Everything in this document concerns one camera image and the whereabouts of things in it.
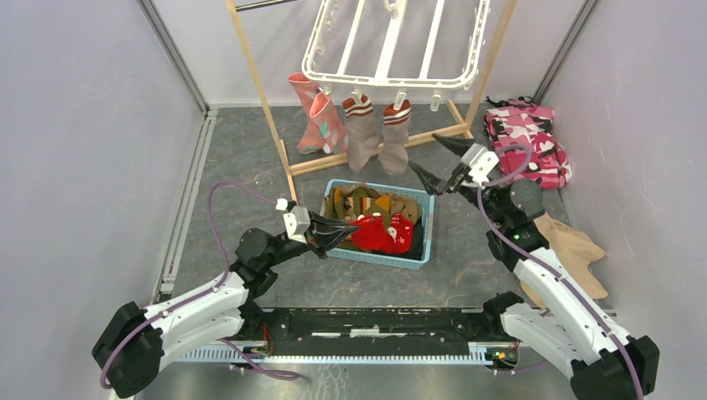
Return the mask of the pink sock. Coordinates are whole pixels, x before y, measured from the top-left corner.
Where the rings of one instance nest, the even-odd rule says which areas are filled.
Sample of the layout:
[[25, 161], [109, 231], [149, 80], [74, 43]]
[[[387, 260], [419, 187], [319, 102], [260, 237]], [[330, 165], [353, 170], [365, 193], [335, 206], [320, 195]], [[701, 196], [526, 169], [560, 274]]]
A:
[[300, 154], [315, 153], [323, 149], [324, 138], [322, 137], [317, 125], [309, 116], [313, 101], [320, 92], [317, 83], [309, 80], [301, 72], [296, 72], [288, 76], [288, 82], [298, 96], [305, 117], [307, 118], [307, 127], [304, 130], [297, 149]]
[[327, 154], [345, 153], [348, 148], [346, 127], [338, 115], [332, 100], [318, 92], [308, 112], [318, 135], [323, 139], [323, 150]]

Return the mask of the black metal rod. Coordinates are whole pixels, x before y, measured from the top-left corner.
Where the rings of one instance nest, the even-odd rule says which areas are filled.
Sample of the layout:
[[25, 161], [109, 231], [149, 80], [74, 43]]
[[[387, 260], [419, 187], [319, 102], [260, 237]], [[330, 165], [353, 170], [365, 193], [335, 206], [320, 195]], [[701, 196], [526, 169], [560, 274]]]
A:
[[269, 8], [273, 6], [278, 6], [286, 3], [297, 2], [298, 0], [262, 0], [257, 2], [251, 2], [249, 4], [238, 5], [234, 7], [237, 13], [253, 11], [261, 8]]

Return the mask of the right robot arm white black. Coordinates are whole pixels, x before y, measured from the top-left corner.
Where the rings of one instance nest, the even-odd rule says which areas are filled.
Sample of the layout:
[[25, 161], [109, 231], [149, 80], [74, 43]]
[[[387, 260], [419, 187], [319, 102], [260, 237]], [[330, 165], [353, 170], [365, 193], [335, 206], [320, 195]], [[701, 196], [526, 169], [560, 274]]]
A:
[[459, 157], [451, 176], [436, 177], [414, 165], [427, 193], [458, 193], [481, 213], [494, 257], [544, 302], [547, 316], [507, 292], [484, 304], [484, 334], [508, 335], [529, 345], [568, 380], [578, 399], [642, 399], [654, 391], [659, 349], [647, 336], [633, 337], [571, 276], [536, 219], [544, 212], [538, 183], [519, 170], [502, 175], [494, 151], [472, 139], [437, 136]]

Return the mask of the white clip hanger frame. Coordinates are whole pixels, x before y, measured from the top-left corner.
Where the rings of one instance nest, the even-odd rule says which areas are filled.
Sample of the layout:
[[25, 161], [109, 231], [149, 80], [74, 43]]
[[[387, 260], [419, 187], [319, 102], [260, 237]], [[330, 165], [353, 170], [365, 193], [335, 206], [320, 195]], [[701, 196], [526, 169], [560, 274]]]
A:
[[[430, 26], [422, 32], [424, 51], [419, 71], [412, 77], [396, 77], [391, 73], [394, 55], [404, 33], [405, 18], [414, 9], [414, 1], [382, 1], [376, 8], [387, 18], [383, 42], [378, 51], [375, 69], [368, 74], [352, 73], [348, 70], [354, 58], [354, 47], [363, 32], [363, 21], [368, 1], [357, 1], [353, 13], [347, 17], [338, 12], [339, 1], [322, 1], [316, 14], [313, 30], [301, 62], [301, 70], [306, 78], [317, 82], [326, 94], [334, 85], [347, 85], [352, 88], [352, 97], [362, 101], [364, 88], [396, 89], [395, 106], [398, 108], [406, 99], [409, 91], [430, 91], [430, 108], [436, 111], [441, 103], [443, 92], [467, 91], [479, 74], [479, 57], [485, 44], [484, 34], [490, 12], [490, 1], [480, 1], [474, 9], [474, 19], [460, 74], [456, 77], [431, 77], [430, 68], [436, 50], [443, 16], [447, 3], [436, 1]], [[336, 20], [350, 22], [345, 44], [341, 50], [338, 65], [333, 72], [325, 72], [317, 67], [317, 62], [326, 58], [325, 39], [333, 33]]]

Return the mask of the beige cloth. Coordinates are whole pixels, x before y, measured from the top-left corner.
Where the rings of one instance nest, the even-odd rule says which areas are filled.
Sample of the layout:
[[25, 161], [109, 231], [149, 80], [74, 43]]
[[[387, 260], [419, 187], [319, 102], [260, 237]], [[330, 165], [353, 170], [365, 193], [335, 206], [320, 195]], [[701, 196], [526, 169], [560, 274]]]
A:
[[589, 270], [589, 265], [603, 258], [605, 251], [587, 234], [553, 219], [547, 213], [536, 218], [534, 224], [582, 289], [594, 300], [607, 298], [604, 286]]

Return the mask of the pink camouflage bag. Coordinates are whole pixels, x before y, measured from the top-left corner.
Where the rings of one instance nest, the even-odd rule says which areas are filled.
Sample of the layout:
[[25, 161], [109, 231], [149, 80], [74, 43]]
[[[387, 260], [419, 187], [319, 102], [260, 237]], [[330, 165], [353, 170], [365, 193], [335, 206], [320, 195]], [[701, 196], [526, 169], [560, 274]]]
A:
[[528, 179], [541, 188], [559, 189], [572, 177], [565, 150], [554, 137], [554, 111], [538, 105], [531, 97], [494, 101], [486, 99], [484, 133], [499, 155], [504, 175]]

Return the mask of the red sock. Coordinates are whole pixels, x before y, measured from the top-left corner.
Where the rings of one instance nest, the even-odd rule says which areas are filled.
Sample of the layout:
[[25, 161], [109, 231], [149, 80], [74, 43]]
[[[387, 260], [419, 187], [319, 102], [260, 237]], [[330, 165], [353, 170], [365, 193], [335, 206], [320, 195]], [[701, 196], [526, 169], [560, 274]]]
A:
[[351, 234], [351, 241], [356, 247], [382, 253], [391, 253], [394, 250], [394, 238], [385, 228], [382, 217], [363, 216], [349, 225], [356, 228]]
[[392, 254], [406, 253], [412, 247], [414, 224], [400, 213], [394, 214], [387, 229], [392, 239], [389, 252]]

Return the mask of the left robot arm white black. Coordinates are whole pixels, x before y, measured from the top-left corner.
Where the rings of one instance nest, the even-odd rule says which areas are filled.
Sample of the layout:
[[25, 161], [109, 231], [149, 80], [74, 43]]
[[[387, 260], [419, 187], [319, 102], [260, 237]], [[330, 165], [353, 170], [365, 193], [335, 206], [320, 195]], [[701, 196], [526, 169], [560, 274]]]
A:
[[279, 235], [260, 228], [245, 231], [235, 261], [204, 285], [147, 307], [135, 302], [119, 307], [91, 351], [101, 369], [100, 386], [129, 398], [192, 350], [235, 335], [255, 338], [262, 318], [254, 300], [277, 280], [273, 267], [305, 253], [325, 259], [358, 230], [351, 222], [327, 219], [300, 206], [283, 220], [285, 230]]

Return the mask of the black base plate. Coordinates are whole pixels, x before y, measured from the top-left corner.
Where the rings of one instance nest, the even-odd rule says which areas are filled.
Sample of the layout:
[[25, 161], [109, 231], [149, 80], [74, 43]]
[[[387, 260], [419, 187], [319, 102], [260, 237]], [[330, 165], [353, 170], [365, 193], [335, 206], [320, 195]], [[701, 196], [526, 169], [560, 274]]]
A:
[[293, 308], [250, 313], [233, 342], [267, 343], [272, 356], [463, 355], [470, 343], [512, 345], [480, 308]]

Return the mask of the wooden rack frame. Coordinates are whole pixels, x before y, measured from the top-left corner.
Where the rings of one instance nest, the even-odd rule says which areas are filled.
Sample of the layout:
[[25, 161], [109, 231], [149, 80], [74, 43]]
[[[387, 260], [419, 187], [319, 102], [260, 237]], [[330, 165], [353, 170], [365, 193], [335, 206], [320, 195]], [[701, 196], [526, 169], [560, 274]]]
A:
[[[484, 66], [480, 69], [481, 76], [479, 77], [478, 75], [472, 83], [472, 86], [474, 86], [474, 95], [471, 100], [471, 103], [469, 104], [469, 109], [466, 113], [466, 116], [462, 117], [461, 113], [459, 112], [457, 106], [454, 103], [454, 100], [447, 100], [447, 108], [449, 109], [456, 123], [448, 127], [442, 127], [435, 130], [414, 134], [410, 136], [408, 143], [405, 145], [406, 148], [431, 143], [434, 140], [432, 138], [432, 135], [434, 133], [448, 137], [463, 135], [464, 138], [473, 138], [471, 127], [474, 121], [474, 117], [481, 102], [481, 97], [485, 94], [485, 89], [487, 88], [491, 72], [493, 71], [495, 61], [499, 54], [501, 45], [503, 44], [509, 23], [511, 22], [515, 8], [517, 7], [517, 3], [518, 1], [504, 1], [499, 21], [494, 29], [492, 42], [484, 60]], [[297, 192], [294, 186], [295, 177], [343, 165], [347, 162], [347, 155], [344, 153], [334, 154], [326, 157], [313, 159], [307, 162], [300, 162], [290, 165], [288, 155], [286, 153], [287, 150], [284, 141], [280, 138], [278, 134], [278, 129], [276, 128], [273, 114], [268, 104], [267, 95], [264, 91], [263, 81], [259, 76], [258, 68], [256, 66], [256, 62], [254, 61], [253, 53], [251, 52], [248, 39], [246, 38], [243, 24], [241, 22], [238, 12], [234, 10], [235, 6], [236, 4], [234, 1], [226, 1], [226, 7], [229, 11], [229, 15], [231, 17], [238, 41], [240, 43], [244, 58], [248, 65], [248, 70], [250, 71], [251, 77], [253, 79], [253, 84], [258, 93], [264, 116], [266, 118], [266, 123], [268, 124], [269, 131], [273, 138], [274, 145], [278, 152], [278, 156], [286, 176], [289, 194], [293, 200], [297, 200]], [[365, 87], [364, 93], [371, 94], [371, 89], [375, 88]]]

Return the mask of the blue plastic basket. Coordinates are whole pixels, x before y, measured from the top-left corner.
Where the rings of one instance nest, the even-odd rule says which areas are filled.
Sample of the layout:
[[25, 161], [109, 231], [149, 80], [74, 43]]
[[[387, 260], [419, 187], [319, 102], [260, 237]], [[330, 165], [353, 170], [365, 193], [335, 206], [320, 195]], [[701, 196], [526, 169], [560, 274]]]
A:
[[[324, 196], [328, 194], [328, 190], [331, 187], [346, 185], [350, 183], [357, 182], [341, 179], [332, 179], [328, 183]], [[393, 187], [373, 183], [365, 184], [379, 191], [391, 192], [399, 195], [408, 196], [421, 206], [424, 214], [419, 219], [419, 221], [414, 224], [412, 247], [408, 252], [401, 254], [363, 250], [359, 247], [356, 247], [351, 241], [351, 236], [349, 236], [346, 240], [341, 242], [334, 250], [329, 251], [328, 255], [334, 258], [342, 258], [365, 263], [374, 263], [397, 268], [407, 268], [415, 270], [421, 268], [429, 260], [431, 253], [434, 198], [422, 190], [410, 189], [405, 187]], [[388, 227], [390, 226], [390, 219], [389, 222], [384, 221], [384, 226], [386, 229], [388, 229]]]

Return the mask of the olive yellow sock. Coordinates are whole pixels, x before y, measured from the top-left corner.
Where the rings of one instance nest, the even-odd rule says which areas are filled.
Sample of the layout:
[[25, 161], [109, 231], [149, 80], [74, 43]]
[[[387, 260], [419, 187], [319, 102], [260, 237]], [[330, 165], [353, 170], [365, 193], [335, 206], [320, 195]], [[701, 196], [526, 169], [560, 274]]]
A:
[[323, 200], [326, 218], [350, 222], [374, 214], [379, 214], [387, 223], [399, 214], [415, 224], [424, 213], [411, 197], [379, 191], [363, 182], [333, 186]]

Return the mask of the grey brown striped sock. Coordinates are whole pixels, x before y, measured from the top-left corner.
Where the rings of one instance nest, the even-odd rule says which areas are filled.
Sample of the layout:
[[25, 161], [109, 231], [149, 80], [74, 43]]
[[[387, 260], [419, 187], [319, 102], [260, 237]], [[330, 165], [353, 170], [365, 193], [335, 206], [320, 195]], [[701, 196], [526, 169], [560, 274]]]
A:
[[358, 173], [379, 145], [379, 130], [374, 105], [364, 94], [360, 102], [347, 98], [342, 102], [347, 129], [347, 159], [351, 170]]

